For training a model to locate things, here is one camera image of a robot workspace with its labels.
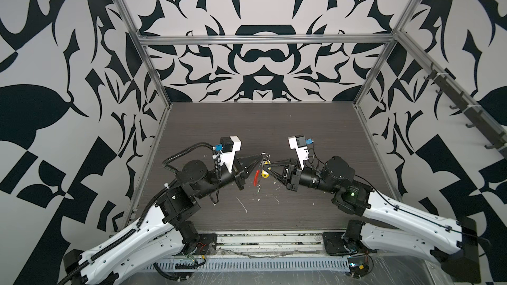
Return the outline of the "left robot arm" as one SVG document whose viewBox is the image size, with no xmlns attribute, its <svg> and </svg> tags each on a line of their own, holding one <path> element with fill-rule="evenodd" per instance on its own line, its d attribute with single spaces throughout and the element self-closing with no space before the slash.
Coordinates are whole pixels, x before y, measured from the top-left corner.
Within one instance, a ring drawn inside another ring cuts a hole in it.
<svg viewBox="0 0 507 285">
<path fill-rule="evenodd" d="M 60 284 L 121 284 L 165 257 L 191 255 L 200 240 L 190 221 L 200 209 L 198 200 L 230 183 L 243 189 L 264 160 L 263 154 L 234 157 L 230 166 L 223 164 L 216 170 L 209 170 L 201 160 L 189 161 L 137 220 L 90 250 L 65 255 L 67 274 Z"/>
</svg>

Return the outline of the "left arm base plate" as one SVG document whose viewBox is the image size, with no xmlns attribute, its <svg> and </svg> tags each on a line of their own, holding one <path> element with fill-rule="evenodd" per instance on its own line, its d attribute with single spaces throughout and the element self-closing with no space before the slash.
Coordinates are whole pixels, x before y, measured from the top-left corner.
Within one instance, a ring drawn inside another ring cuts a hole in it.
<svg viewBox="0 0 507 285">
<path fill-rule="evenodd" d="M 199 234 L 199 238 L 192 248 L 191 254 L 201 256 L 215 253 L 217 249 L 217 237 L 216 233 Z"/>
</svg>

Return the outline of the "red key tag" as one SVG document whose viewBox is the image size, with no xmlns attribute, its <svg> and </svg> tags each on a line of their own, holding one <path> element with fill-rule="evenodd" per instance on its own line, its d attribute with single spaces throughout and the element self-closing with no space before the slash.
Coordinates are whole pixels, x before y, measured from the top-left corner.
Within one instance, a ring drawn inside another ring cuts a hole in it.
<svg viewBox="0 0 507 285">
<path fill-rule="evenodd" d="M 253 184 L 255 187 L 260 185 L 261 170 L 257 170 L 254 176 Z"/>
</svg>

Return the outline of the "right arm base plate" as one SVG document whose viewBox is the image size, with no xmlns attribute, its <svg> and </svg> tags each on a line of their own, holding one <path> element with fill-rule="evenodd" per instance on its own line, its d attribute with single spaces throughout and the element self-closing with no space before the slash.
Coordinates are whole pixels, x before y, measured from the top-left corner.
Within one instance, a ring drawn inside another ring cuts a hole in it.
<svg viewBox="0 0 507 285">
<path fill-rule="evenodd" d="M 365 253 L 366 247 L 355 237 L 349 237 L 345 232 L 324 232 L 323 245 L 330 256 L 348 256 Z"/>
</svg>

